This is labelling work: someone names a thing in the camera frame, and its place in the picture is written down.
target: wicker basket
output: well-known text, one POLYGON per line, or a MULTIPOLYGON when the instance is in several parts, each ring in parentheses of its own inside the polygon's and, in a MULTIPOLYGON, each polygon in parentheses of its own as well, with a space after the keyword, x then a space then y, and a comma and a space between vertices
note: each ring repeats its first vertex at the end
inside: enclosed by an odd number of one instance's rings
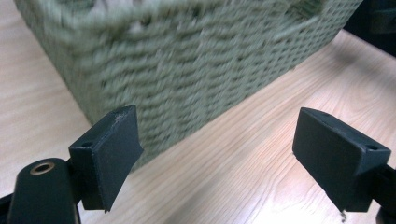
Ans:
POLYGON ((137 105, 139 167, 329 43, 361 0, 15 2, 91 122, 137 105))

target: basket handle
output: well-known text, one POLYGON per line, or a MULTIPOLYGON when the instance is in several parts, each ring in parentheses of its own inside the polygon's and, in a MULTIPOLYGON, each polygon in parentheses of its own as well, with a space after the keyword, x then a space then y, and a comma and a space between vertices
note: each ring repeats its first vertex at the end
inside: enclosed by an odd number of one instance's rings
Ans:
POLYGON ((274 40, 297 33, 318 22, 327 0, 300 0, 291 4, 280 20, 274 40))

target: clamp jaw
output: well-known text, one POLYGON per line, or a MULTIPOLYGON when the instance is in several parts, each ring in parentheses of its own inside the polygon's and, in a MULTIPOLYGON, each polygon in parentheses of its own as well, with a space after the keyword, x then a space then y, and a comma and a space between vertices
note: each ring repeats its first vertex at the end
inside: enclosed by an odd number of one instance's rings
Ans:
POLYGON ((390 149, 324 112, 302 108, 293 153, 340 211, 381 205, 377 223, 396 222, 396 172, 390 149))
POLYGON ((80 223, 77 204, 110 211, 139 159, 134 106, 105 115, 69 147, 70 159, 45 159, 23 168, 13 194, 0 199, 3 223, 80 223))

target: gray-green basket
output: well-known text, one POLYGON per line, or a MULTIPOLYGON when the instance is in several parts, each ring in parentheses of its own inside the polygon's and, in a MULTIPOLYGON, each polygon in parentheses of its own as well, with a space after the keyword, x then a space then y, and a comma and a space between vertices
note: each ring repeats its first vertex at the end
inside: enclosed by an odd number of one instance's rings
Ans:
POLYGON ((329 43, 361 2, 97 1, 15 0, 91 122, 137 106, 136 167, 329 43))

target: wood grain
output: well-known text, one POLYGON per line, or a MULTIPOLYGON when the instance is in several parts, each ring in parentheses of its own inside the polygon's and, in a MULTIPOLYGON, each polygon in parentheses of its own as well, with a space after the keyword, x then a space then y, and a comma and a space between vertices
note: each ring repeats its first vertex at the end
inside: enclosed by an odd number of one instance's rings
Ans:
MULTIPOLYGON (((12 1, 0 2, 0 196, 25 165, 67 159, 90 125, 12 1)), ((396 60, 341 32, 293 71, 130 174, 112 211, 83 223, 342 223, 291 153, 301 106, 396 148, 396 60)), ((395 155, 389 164, 396 165, 395 155)), ((375 223, 347 213, 345 223, 375 223)))

